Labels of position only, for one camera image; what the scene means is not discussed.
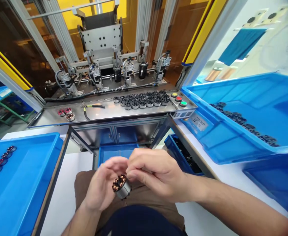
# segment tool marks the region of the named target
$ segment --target red button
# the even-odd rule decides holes
[[[176,97],[175,101],[176,102],[181,102],[182,101],[182,97]]]

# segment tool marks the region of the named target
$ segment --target pliers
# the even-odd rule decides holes
[[[84,106],[84,116],[87,120],[90,120],[90,118],[88,118],[87,116],[87,113],[86,113],[86,107],[100,107],[100,108],[104,108],[105,109],[105,106],[103,105],[87,105],[87,106]]]

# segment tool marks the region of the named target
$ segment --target blue cloth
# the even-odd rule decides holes
[[[265,32],[266,29],[241,29],[218,60],[230,66],[236,59],[244,59]]]
[[[103,227],[101,235],[108,236],[186,236],[158,211],[140,205],[117,210]]]

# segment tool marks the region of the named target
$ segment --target cabinet door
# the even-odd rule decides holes
[[[119,143],[149,143],[159,123],[116,127]]]
[[[108,145],[115,143],[110,128],[82,130],[78,131],[77,133],[91,147],[98,147],[101,145]]]

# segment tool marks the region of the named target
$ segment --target metal cabinet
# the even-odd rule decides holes
[[[118,143],[149,144],[154,139],[166,116],[129,119],[115,122],[92,123],[72,126],[90,146]]]
[[[94,128],[77,132],[90,147],[114,144],[111,128]]]
[[[159,122],[115,126],[119,143],[150,143]]]

